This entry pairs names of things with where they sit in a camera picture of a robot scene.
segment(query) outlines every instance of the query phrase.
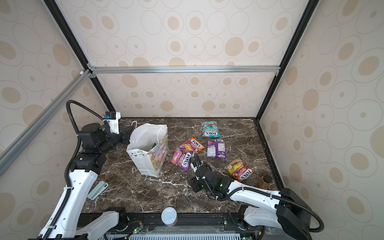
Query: white can lid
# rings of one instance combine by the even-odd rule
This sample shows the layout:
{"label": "white can lid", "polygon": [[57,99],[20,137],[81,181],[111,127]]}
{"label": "white can lid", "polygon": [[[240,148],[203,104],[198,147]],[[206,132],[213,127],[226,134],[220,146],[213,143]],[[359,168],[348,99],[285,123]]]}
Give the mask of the white can lid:
{"label": "white can lid", "polygon": [[165,225],[171,225],[176,221],[177,212],[173,207],[167,207],[161,213],[161,220]]}

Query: purple candy bag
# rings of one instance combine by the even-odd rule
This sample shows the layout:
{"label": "purple candy bag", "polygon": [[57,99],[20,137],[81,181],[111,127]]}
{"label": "purple candy bag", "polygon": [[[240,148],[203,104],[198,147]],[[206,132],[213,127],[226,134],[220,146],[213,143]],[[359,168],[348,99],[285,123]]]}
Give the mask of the purple candy bag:
{"label": "purple candy bag", "polygon": [[207,157],[227,158],[225,143],[222,139],[209,139],[207,141]]}

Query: wallpaper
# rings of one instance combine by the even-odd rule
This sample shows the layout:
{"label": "wallpaper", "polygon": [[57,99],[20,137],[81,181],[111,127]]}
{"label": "wallpaper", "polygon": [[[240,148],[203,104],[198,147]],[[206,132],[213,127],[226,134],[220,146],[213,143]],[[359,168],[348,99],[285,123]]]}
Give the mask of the wallpaper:
{"label": "wallpaper", "polygon": [[279,65],[307,0],[60,0],[94,66]]}
{"label": "wallpaper", "polygon": [[82,67],[37,0],[0,1],[0,153]]}
{"label": "wallpaper", "polygon": [[122,117],[254,117],[275,74],[99,76]]}
{"label": "wallpaper", "polygon": [[261,120],[315,240],[384,235],[383,23],[382,0],[321,1]]}
{"label": "wallpaper", "polygon": [[[105,114],[107,109],[90,80],[71,99]],[[72,105],[81,129],[98,122],[93,114]],[[65,106],[49,121],[0,177],[0,240],[36,237],[50,218],[65,187],[64,170],[76,148],[77,137]]]}

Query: marble tabletop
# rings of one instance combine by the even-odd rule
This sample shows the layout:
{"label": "marble tabletop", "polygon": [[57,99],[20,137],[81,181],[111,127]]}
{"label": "marble tabletop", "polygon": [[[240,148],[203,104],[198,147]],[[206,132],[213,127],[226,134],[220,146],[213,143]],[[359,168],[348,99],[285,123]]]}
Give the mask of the marble tabletop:
{"label": "marble tabletop", "polygon": [[[174,207],[177,212],[237,212],[241,202],[226,200],[219,202],[207,197],[205,191],[193,192],[188,179],[194,176],[190,170],[185,172],[167,162],[173,148],[184,143],[190,137],[200,141],[205,147],[207,138],[202,137],[201,122],[212,119],[180,118],[124,118],[120,125],[131,125],[133,120],[138,125],[144,123],[166,124],[168,126],[169,151],[161,174],[158,178],[141,175],[126,152],[126,146],[119,145],[114,152],[108,153],[108,160],[94,185],[103,180],[109,187],[95,200],[87,199],[82,212],[103,212],[108,207],[125,207],[127,212],[162,212],[166,207]],[[227,159],[208,158],[207,149],[199,153],[202,161],[209,163],[215,174],[230,176],[225,166],[240,158],[255,170],[244,184],[257,187],[258,179],[271,175],[262,144],[252,119],[215,119],[219,132],[225,141]],[[275,182],[268,190],[277,190]]]}

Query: metal bracket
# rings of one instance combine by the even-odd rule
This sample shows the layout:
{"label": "metal bracket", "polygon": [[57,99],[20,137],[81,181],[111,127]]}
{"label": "metal bracket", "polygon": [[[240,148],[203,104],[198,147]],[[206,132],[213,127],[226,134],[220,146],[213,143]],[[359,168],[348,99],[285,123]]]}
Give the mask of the metal bracket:
{"label": "metal bracket", "polygon": [[95,68],[94,66],[92,66],[92,64],[91,64],[91,63],[87,63],[87,66],[88,66],[88,69],[90,69],[90,70],[92,70],[92,69],[94,69],[94,68]]}

